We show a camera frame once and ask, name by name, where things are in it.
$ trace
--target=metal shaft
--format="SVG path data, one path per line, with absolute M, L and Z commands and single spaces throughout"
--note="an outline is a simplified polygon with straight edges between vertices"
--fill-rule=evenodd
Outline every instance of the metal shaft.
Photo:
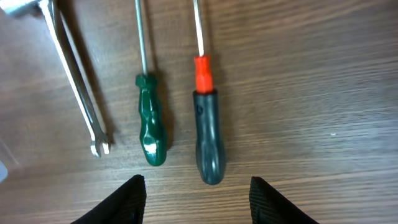
M 193 10 L 195 11 L 195 24 L 197 27 L 199 56 L 202 57 L 205 54 L 205 48 L 203 46 L 203 33 L 201 31 L 201 20 L 200 20 L 200 10 L 199 10 L 198 0 L 193 0 Z
M 109 154 L 108 137 L 102 131 L 98 122 L 93 104 L 88 95 L 86 86 L 81 76 L 78 64 L 69 44 L 67 33 L 63 26 L 62 18 L 54 0 L 42 0 L 39 7 L 44 15 L 50 31 L 51 38 L 59 54 L 62 65 L 65 69 L 73 93 L 77 99 L 80 110 L 86 121 L 91 136 L 91 153 L 101 157 L 100 146 L 102 145 L 105 154 Z
M 141 49 L 142 71 L 144 72 L 144 75 L 148 75 L 147 54 L 145 50 L 144 28 L 142 26 L 140 0 L 136 0 L 136 13 L 137 13 L 137 24 L 138 24 L 138 34 L 139 34 L 139 46 Z

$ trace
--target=open-end wrench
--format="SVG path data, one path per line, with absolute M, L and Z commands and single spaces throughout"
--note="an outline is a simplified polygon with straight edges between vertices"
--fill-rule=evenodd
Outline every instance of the open-end wrench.
M 47 23 L 51 38 L 68 76 L 73 93 L 86 121 L 91 136 L 91 153 L 101 157 L 102 145 L 105 154 L 109 154 L 108 137 L 102 131 L 90 96 L 87 93 L 83 77 L 79 70 L 56 0 L 0 0 L 0 8 L 10 16 L 21 16 L 32 8 L 38 7 Z

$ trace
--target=screwdriver handle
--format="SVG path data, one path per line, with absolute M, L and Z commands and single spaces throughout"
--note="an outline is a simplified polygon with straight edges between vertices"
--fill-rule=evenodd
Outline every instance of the screwdriver handle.
M 218 184 L 224 177 L 226 158 L 220 134 L 218 94 L 193 92 L 197 124 L 197 166 L 203 181 Z
M 141 116 L 139 140 L 148 163 L 160 166 L 166 160 L 167 137 L 162 122 L 160 101 L 156 95 L 157 80 L 153 74 L 138 75 L 138 112 Z

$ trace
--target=wood grain surface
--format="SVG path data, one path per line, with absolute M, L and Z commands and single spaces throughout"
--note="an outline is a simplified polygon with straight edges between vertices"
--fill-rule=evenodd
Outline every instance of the wood grain surface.
M 200 2 L 227 153 L 216 186 L 195 162 L 191 0 L 145 1 L 170 139 L 161 167 L 138 139 L 134 1 L 62 6 L 114 139 L 101 159 L 44 20 L 0 13 L 0 223 L 69 223 L 134 174 L 146 178 L 145 223 L 251 223 L 254 175 L 320 223 L 398 223 L 398 3 Z

